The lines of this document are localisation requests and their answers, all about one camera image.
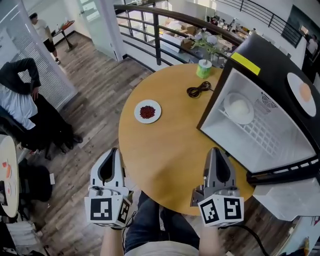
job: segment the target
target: red beans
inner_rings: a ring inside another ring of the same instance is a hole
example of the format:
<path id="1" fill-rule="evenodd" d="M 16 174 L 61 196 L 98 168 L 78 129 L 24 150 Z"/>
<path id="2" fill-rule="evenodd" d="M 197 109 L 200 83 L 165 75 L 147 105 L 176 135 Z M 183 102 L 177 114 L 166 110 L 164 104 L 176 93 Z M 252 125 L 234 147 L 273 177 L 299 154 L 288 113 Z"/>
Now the red beans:
<path id="1" fill-rule="evenodd" d="M 152 106 L 143 106 L 140 108 L 140 116 L 143 119 L 149 119 L 155 116 L 156 110 Z"/>

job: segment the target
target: wooden handrail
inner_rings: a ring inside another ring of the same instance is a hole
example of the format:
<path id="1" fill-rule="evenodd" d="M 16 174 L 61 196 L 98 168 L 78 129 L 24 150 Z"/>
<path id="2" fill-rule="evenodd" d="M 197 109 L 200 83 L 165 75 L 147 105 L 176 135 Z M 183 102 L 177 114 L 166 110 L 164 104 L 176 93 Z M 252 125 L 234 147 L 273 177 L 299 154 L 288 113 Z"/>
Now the wooden handrail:
<path id="1" fill-rule="evenodd" d="M 195 18 L 189 15 L 186 15 L 184 13 L 171 11 L 171 10 L 165 10 L 160 8 L 150 8 L 145 6 L 138 6 L 138 5 L 123 5 L 123 4 L 116 4 L 114 5 L 115 10 L 121 10 L 121 11 L 140 11 L 140 12 L 146 12 L 146 13 L 152 13 L 155 15 L 161 15 L 168 18 L 172 18 L 181 22 L 185 22 L 187 24 L 193 25 L 198 28 L 206 28 L 206 30 L 214 35 L 222 35 L 222 38 L 230 42 L 231 44 L 235 46 L 239 46 L 241 43 L 243 43 L 243 40 L 235 37 L 232 33 L 224 30 L 223 28 L 220 28 L 216 25 L 213 25 L 209 22 L 206 22 L 204 20 L 201 20 L 199 18 Z"/>

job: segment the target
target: white door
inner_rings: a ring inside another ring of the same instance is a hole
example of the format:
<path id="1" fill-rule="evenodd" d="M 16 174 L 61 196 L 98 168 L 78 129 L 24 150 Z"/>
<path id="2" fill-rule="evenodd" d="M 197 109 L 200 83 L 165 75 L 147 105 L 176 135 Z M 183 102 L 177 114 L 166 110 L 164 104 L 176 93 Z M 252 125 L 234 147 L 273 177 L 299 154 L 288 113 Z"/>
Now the white door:
<path id="1" fill-rule="evenodd" d="M 102 8 L 98 0 L 77 0 L 80 7 L 80 15 L 84 18 L 86 27 L 91 35 L 96 49 L 108 57 L 117 60 L 112 44 L 112 37 Z"/>

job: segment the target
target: person in black jacket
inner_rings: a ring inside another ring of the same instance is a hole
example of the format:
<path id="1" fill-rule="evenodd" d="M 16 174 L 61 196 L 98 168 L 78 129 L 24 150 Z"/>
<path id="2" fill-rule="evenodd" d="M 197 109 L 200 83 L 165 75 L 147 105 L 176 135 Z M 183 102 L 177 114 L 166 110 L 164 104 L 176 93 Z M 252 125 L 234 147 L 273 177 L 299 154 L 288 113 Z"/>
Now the person in black jacket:
<path id="1" fill-rule="evenodd" d="M 23 82 L 19 72 L 28 70 L 30 82 Z M 39 73 L 34 59 L 7 62 L 0 69 L 0 106 L 25 129 L 22 146 L 43 150 L 49 142 L 69 149 L 82 138 L 73 133 L 58 111 L 41 95 Z"/>

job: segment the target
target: black shorts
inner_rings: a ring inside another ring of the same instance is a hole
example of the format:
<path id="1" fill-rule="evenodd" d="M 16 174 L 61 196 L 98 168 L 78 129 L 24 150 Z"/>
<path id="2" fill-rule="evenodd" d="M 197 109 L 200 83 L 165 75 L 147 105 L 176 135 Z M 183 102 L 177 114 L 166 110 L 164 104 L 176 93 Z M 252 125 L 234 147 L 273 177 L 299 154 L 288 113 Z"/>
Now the black shorts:
<path id="1" fill-rule="evenodd" d="M 49 39 L 45 40 L 43 43 L 50 53 L 53 53 L 56 50 L 54 43 Z"/>

